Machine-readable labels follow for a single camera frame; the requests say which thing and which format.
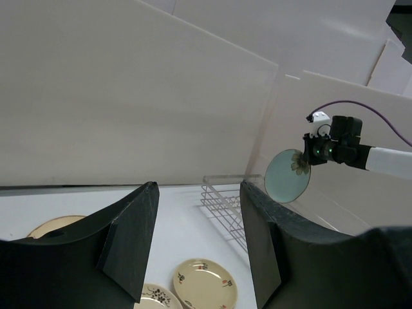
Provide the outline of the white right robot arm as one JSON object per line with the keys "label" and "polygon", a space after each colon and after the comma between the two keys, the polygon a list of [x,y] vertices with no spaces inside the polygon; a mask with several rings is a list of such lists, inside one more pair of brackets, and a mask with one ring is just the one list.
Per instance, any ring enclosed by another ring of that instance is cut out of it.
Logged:
{"label": "white right robot arm", "polygon": [[345,164],[405,180],[411,179],[411,153],[361,144],[362,120],[330,118],[322,111],[306,118],[312,131],[304,135],[303,160],[315,166],[328,162]]}

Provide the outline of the cream plate with black blot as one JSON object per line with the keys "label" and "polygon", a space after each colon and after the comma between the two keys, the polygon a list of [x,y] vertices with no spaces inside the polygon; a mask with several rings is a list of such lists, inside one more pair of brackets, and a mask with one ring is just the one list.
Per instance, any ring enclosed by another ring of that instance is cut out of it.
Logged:
{"label": "cream plate with black blot", "polygon": [[177,297],[168,289],[152,284],[144,283],[139,303],[135,303],[134,309],[182,309],[183,306]]}

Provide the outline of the cream plate with small motifs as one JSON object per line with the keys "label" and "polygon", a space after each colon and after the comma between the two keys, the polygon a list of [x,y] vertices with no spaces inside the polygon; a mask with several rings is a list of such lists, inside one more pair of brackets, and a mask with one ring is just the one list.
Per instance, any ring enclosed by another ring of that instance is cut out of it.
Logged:
{"label": "cream plate with small motifs", "polygon": [[173,287],[184,308],[233,309],[236,282],[225,268],[208,259],[188,259],[173,274]]}

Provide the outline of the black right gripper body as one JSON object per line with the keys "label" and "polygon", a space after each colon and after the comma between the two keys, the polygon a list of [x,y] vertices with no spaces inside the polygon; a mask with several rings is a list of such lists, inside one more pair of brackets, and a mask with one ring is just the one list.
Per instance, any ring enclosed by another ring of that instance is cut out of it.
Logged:
{"label": "black right gripper body", "polygon": [[305,134],[303,140],[303,158],[309,165],[321,165],[333,161],[334,141],[323,136],[312,137],[310,134]]}

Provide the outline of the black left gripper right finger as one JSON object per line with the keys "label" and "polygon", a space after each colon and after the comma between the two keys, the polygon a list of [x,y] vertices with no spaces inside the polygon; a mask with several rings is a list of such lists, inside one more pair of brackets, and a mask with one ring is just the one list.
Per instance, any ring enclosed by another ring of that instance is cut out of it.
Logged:
{"label": "black left gripper right finger", "polygon": [[253,183],[239,190],[259,308],[410,308],[411,228],[350,236],[318,225]]}

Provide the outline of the beige plate with bird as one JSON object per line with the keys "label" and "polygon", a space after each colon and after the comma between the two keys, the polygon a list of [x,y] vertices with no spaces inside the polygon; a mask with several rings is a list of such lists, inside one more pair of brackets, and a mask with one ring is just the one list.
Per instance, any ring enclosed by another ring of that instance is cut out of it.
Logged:
{"label": "beige plate with bird", "polygon": [[52,220],[49,220],[43,223],[42,225],[39,225],[37,228],[32,230],[27,235],[27,237],[34,238],[34,239],[40,238],[53,230],[63,228],[83,218],[85,218],[85,216],[83,215],[71,215],[71,216],[62,216],[62,217],[54,218]]}

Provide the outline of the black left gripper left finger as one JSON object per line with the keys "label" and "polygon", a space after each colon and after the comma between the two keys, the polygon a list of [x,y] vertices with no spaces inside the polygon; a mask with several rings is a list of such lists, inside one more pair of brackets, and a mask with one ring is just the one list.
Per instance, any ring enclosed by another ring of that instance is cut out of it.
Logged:
{"label": "black left gripper left finger", "polygon": [[44,236],[1,242],[2,308],[132,308],[147,269],[160,192],[147,182]]}

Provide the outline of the teal plate with flower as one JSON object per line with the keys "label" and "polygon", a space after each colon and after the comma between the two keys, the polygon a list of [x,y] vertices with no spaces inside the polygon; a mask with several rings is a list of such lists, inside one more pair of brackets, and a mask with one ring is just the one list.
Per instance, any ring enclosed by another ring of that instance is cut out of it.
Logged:
{"label": "teal plate with flower", "polygon": [[296,200],[308,187],[311,166],[297,149],[278,153],[267,167],[265,190],[278,203]]}

